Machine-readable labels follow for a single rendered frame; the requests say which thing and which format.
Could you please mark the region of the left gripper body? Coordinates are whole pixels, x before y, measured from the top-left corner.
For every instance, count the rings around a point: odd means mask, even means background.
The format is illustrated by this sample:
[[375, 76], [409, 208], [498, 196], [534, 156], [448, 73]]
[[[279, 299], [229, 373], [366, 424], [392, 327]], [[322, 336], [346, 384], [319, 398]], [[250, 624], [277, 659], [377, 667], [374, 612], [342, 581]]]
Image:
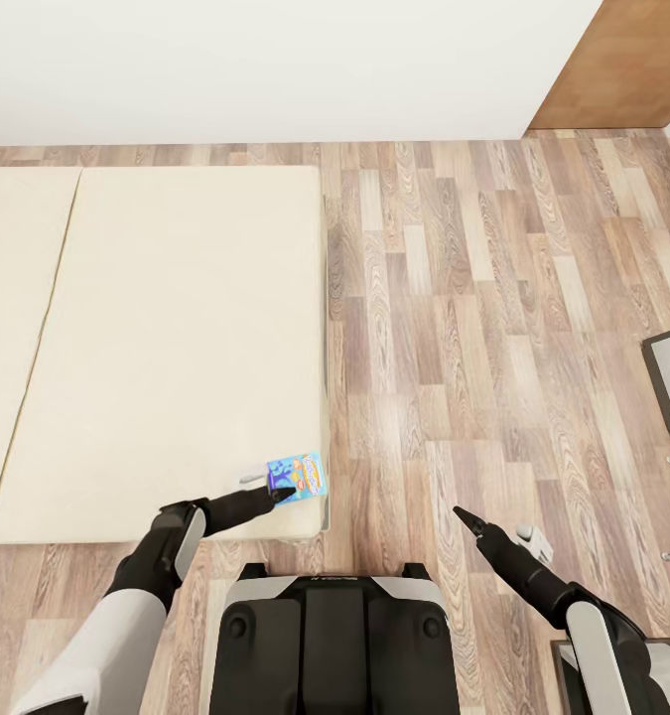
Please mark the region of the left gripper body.
[[271, 510], [270, 492], [267, 486], [255, 490], [238, 491], [222, 496], [227, 501], [230, 509], [230, 522], [226, 529], [240, 525], [258, 515], [264, 515]]

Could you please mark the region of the board game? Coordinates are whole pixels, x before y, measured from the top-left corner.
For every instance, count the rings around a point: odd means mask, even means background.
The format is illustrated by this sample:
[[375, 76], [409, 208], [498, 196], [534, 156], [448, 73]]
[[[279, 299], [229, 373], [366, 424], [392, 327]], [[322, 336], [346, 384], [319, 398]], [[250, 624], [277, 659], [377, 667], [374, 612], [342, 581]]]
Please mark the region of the board game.
[[299, 501], [325, 495], [327, 486], [320, 451], [267, 462], [269, 491], [296, 487], [296, 492], [282, 501]]

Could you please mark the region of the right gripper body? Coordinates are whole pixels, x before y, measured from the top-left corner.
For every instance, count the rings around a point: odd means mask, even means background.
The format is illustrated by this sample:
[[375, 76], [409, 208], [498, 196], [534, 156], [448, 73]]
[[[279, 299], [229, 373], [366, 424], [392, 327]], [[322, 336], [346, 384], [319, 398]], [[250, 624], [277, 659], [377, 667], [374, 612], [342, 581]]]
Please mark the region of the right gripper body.
[[500, 576], [525, 602], [526, 592], [531, 579], [539, 572], [548, 570], [546, 563], [541, 563], [533, 555], [514, 543], [499, 524], [491, 523], [491, 528], [480, 534], [477, 542], [481, 554], [493, 566], [493, 571]]

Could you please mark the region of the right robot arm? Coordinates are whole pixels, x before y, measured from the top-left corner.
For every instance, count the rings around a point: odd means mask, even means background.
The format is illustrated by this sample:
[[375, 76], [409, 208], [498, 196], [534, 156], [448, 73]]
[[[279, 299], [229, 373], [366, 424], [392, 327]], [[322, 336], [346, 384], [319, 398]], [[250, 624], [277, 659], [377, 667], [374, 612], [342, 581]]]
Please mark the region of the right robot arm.
[[551, 572], [553, 548], [537, 525], [517, 524], [516, 535], [459, 505], [454, 513], [476, 536], [477, 548], [500, 576], [555, 630], [566, 630], [579, 666], [585, 715], [670, 715], [650, 677], [646, 634], [618, 608], [578, 582]]

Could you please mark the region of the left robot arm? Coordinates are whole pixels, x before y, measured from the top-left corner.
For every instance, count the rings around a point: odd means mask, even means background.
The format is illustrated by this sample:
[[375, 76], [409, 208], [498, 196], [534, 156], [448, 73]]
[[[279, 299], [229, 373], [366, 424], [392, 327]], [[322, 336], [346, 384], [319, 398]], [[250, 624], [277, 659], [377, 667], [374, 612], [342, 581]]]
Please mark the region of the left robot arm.
[[268, 473], [254, 462], [232, 472], [227, 496], [163, 505], [85, 624], [10, 715], [139, 715], [175, 592], [202, 538], [272, 512], [296, 492], [248, 486]]

